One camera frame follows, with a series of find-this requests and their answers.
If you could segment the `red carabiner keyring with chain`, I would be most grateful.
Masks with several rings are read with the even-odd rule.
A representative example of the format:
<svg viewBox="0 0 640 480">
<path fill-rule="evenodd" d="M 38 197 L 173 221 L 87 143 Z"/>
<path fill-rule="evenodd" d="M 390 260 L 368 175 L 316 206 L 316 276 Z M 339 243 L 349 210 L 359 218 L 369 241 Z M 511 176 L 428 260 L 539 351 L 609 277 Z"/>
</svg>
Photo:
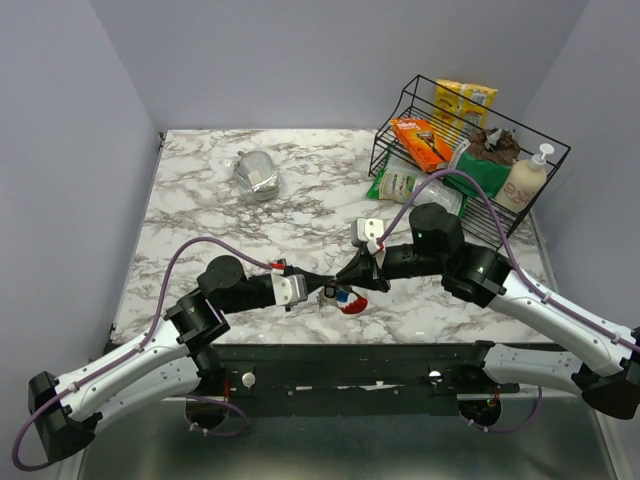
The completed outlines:
<svg viewBox="0 0 640 480">
<path fill-rule="evenodd" d="M 368 306 L 368 300 L 348 286 L 325 285 L 318 294 L 319 308 L 334 307 L 345 315 L 357 315 Z"/>
</svg>

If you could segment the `blue key tag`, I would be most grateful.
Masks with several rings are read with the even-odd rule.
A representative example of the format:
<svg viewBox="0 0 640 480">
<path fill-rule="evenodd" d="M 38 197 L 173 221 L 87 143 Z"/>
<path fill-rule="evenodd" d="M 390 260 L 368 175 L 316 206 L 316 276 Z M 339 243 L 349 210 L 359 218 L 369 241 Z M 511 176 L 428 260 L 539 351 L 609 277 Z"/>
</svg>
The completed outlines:
<svg viewBox="0 0 640 480">
<path fill-rule="evenodd" d="M 345 291 L 337 291 L 335 298 L 337 302 L 346 303 L 348 301 L 348 296 L 349 294 Z"/>
</svg>

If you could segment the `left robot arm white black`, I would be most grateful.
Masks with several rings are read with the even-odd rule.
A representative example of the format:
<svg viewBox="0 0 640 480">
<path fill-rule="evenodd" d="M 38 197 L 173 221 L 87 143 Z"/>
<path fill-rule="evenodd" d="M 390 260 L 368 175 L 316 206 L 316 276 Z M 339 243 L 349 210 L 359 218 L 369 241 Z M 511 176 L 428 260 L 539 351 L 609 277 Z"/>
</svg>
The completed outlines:
<svg viewBox="0 0 640 480">
<path fill-rule="evenodd" d="M 195 290 L 169 309 L 156 309 L 147 332 L 82 368 L 59 376 L 43 371 L 29 380 L 28 423 L 47 464 L 83 450 L 130 410 L 173 395 L 214 393 L 222 372 L 210 345 L 229 331 L 227 315 L 291 307 L 331 280 L 283 261 L 247 276 L 237 257 L 214 258 Z"/>
</svg>

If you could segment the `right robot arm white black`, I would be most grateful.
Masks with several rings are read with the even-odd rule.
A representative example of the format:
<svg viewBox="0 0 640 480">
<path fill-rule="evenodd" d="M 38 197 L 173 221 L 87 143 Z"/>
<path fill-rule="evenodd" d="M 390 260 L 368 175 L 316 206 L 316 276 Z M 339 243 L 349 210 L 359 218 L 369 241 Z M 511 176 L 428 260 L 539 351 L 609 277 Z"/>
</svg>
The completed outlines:
<svg viewBox="0 0 640 480">
<path fill-rule="evenodd" d="M 445 291 L 514 318 L 559 345 L 525 351 L 488 342 L 481 357 L 464 362 L 460 379 L 480 392 L 497 384 L 530 384 L 574 394 L 593 409 L 621 420 L 639 406 L 639 332 L 608 321 L 547 289 L 514 261 L 464 239 L 459 218 L 436 203 L 409 215 L 412 241 L 376 250 L 382 224 L 358 219 L 358 252 L 336 276 L 343 289 L 386 292 L 396 279 L 438 275 Z"/>
</svg>

